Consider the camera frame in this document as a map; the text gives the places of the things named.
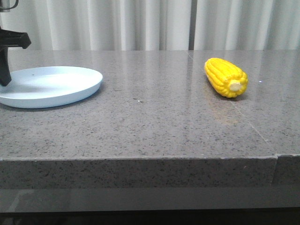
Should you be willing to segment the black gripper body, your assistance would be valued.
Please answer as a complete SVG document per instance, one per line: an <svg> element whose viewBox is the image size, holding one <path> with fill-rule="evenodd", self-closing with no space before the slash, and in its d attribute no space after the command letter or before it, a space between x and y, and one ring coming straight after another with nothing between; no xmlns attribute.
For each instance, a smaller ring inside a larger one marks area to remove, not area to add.
<svg viewBox="0 0 300 225"><path fill-rule="evenodd" d="M26 49L31 45L28 33L0 29L0 84L7 86L12 78L8 64L8 49L21 47Z"/></svg>

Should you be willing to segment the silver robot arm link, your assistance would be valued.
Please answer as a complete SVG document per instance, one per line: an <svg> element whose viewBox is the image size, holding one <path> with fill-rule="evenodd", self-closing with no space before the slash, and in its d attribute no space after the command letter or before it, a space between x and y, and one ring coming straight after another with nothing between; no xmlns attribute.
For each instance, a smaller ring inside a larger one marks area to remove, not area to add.
<svg viewBox="0 0 300 225"><path fill-rule="evenodd" d="M0 11L10 12L10 10L16 8L18 4L19 0L0 0Z"/></svg>

